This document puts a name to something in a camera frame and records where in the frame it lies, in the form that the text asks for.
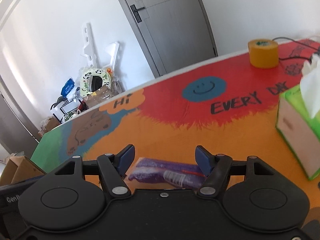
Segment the right hand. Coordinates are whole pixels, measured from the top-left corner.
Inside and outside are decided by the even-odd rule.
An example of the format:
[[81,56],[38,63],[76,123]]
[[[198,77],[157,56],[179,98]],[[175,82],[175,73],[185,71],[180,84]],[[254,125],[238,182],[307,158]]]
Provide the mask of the right hand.
[[319,240],[320,238],[320,207],[312,208],[305,220],[302,230],[312,239]]

